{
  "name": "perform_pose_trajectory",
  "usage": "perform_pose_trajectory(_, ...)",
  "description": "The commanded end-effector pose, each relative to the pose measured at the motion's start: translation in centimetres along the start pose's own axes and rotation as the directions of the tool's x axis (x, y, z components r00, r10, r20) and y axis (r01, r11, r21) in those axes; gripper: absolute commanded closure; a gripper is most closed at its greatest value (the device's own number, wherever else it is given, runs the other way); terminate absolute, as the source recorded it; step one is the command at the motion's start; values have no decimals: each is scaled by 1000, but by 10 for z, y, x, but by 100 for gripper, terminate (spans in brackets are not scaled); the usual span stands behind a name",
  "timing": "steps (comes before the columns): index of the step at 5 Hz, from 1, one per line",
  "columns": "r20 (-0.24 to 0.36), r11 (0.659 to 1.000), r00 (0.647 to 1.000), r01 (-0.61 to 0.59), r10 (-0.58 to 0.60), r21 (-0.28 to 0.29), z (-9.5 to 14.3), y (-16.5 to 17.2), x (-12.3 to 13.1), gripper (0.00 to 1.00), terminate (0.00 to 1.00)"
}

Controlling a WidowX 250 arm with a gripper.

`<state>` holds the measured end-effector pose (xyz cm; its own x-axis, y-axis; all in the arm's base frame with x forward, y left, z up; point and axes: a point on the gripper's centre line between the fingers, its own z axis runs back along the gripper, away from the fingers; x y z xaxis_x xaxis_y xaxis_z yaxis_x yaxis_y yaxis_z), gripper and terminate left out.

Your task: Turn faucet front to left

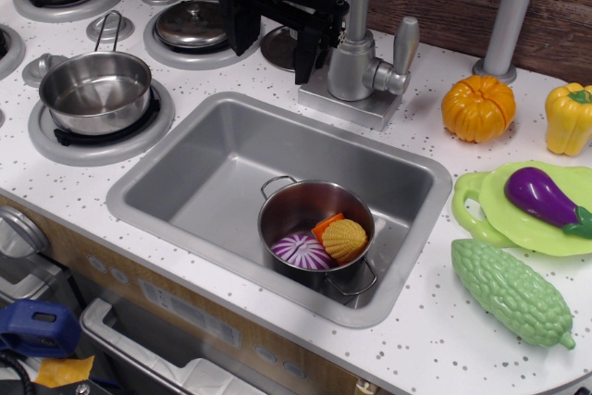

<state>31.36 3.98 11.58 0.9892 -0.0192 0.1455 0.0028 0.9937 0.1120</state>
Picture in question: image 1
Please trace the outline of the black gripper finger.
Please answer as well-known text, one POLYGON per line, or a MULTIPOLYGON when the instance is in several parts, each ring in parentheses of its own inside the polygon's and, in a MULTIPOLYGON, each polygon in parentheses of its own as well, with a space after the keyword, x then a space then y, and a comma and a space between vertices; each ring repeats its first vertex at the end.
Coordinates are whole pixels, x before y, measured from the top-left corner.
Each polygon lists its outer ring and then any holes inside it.
POLYGON ((228 43, 237 56, 243 55, 258 39, 261 14, 250 1, 218 0, 228 43))
POLYGON ((338 43, 338 30, 304 27, 297 30, 297 43, 293 51, 295 83, 306 84, 315 69, 321 68, 327 59, 329 48, 338 43))

